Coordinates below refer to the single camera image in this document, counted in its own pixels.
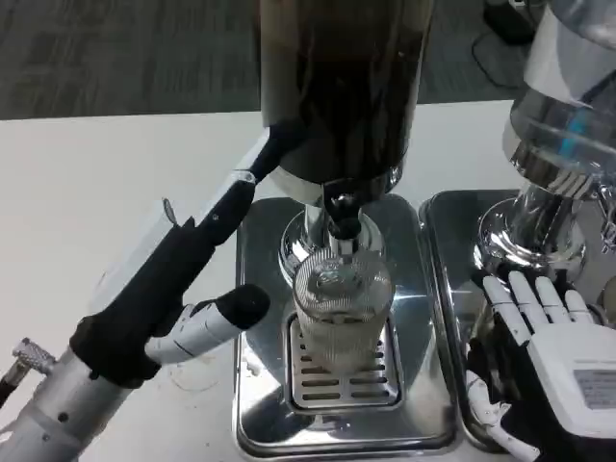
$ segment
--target silver metal plate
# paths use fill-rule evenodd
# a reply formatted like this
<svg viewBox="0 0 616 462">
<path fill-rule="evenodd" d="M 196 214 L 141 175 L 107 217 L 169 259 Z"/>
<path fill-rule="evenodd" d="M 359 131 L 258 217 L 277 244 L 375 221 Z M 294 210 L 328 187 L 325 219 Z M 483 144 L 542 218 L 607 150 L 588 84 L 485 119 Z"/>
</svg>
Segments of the silver metal plate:
<svg viewBox="0 0 616 462">
<path fill-rule="evenodd" d="M 471 412 L 466 396 L 465 375 L 466 343 L 485 317 L 486 301 L 483 292 L 472 280 L 474 250 L 479 221 L 493 205 L 515 197 L 517 191 L 451 191 L 441 192 L 427 201 L 420 210 L 424 224 L 423 240 L 429 246 L 426 261 L 434 287 L 435 325 L 439 343 L 449 345 L 442 355 L 446 366 L 451 366 L 452 382 L 458 394 L 460 414 L 465 429 L 476 446 L 486 450 L 500 450 L 485 433 Z M 601 254 L 602 217 L 592 203 L 585 203 L 577 216 L 586 238 L 586 262 L 575 281 L 576 289 L 586 303 L 603 299 L 603 288 L 616 276 L 616 258 Z M 616 318 L 608 310 L 610 321 Z"/>
<path fill-rule="evenodd" d="M 383 235 L 388 270 L 396 285 L 390 311 L 398 343 L 402 399 L 361 412 L 299 412 L 287 397 L 285 323 L 295 313 L 291 287 L 279 263 L 280 239 L 301 205 L 287 198 L 255 202 L 238 232 L 238 284 L 251 283 L 269 295 L 266 317 L 236 342 L 233 429 L 238 446 L 259 458 L 401 453 L 450 450 L 455 408 L 441 371 L 432 324 L 415 211 L 393 194 L 369 204 L 366 214 Z"/>
<path fill-rule="evenodd" d="M 373 360 L 354 374 L 336 374 L 313 361 L 304 344 L 297 316 L 289 323 L 287 394 L 297 412 L 330 413 L 391 408 L 401 399 L 397 349 L 389 321 L 381 333 Z"/>
</svg>

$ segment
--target white table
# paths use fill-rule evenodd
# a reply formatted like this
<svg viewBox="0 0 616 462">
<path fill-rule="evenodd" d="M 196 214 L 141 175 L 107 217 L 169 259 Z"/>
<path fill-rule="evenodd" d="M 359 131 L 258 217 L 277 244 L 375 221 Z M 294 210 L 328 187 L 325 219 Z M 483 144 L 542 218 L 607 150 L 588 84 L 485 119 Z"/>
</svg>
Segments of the white table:
<svg viewBox="0 0 616 462">
<path fill-rule="evenodd" d="M 396 193 L 414 207 L 454 189 L 517 188 L 501 133 L 511 102 L 420 106 Z M 261 132 L 258 113 L 0 122 L 0 371 L 24 336 L 60 355 L 92 289 L 161 196 L 176 211 L 205 204 Z M 259 197 L 279 195 L 264 182 Z M 235 241 L 187 299 L 234 285 Z M 129 397 L 83 461 L 240 461 L 231 437 L 232 347 L 167 368 Z M 0 411 L 31 395 L 35 373 Z M 440 461 L 492 461 L 462 445 Z"/>
</svg>

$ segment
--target robot finger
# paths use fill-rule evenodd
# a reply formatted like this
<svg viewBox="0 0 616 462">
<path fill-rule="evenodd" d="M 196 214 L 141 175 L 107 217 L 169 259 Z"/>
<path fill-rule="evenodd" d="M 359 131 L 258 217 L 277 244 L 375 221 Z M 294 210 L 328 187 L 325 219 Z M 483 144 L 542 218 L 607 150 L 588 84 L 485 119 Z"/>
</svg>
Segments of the robot finger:
<svg viewBox="0 0 616 462">
<path fill-rule="evenodd" d="M 499 314 L 516 343 L 521 346 L 530 340 L 530 331 L 517 305 L 504 289 L 499 279 L 494 276 L 483 278 L 483 288 L 492 303 L 495 313 Z"/>
<path fill-rule="evenodd" d="M 588 311 L 586 302 L 578 291 L 567 291 L 565 294 L 565 302 L 567 303 L 567 308 L 569 309 L 569 314 L 572 321 L 586 324 L 595 323 L 590 311 Z"/>
<path fill-rule="evenodd" d="M 509 273 L 509 285 L 518 302 L 518 308 L 524 313 L 530 327 L 535 332 L 538 332 L 542 327 L 550 323 L 546 313 L 543 311 L 543 307 L 521 272 L 511 271 Z"/>
<path fill-rule="evenodd" d="M 535 287 L 546 314 L 550 317 L 553 323 L 571 322 L 569 312 L 563 306 L 560 295 L 554 288 L 550 279 L 545 276 L 540 276 L 535 281 Z"/>
</svg>

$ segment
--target white label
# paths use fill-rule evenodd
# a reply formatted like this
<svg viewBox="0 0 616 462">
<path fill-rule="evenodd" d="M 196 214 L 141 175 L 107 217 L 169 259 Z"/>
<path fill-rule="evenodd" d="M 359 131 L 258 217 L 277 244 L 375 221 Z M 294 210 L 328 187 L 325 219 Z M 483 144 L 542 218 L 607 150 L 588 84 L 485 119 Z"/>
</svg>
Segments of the white label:
<svg viewBox="0 0 616 462">
<path fill-rule="evenodd" d="M 616 409 L 616 371 L 586 369 L 574 371 L 577 384 L 590 409 Z"/>
</svg>

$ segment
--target robotic arm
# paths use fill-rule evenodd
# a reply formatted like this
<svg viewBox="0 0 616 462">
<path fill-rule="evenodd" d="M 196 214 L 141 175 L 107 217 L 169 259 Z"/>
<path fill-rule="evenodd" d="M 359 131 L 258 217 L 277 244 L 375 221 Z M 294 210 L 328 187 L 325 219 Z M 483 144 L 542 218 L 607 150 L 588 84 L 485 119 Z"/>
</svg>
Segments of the robotic arm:
<svg viewBox="0 0 616 462">
<path fill-rule="evenodd" d="M 182 296 L 248 213 L 256 186 L 304 140 L 303 126 L 266 129 L 197 217 L 177 222 L 164 199 L 134 249 L 108 271 L 56 359 L 25 339 L 0 380 L 0 406 L 30 369 L 46 374 L 17 419 L 0 431 L 1 462 L 76 460 L 117 408 L 164 364 L 187 361 L 235 338 L 270 307 L 244 285 L 183 306 Z"/>
</svg>

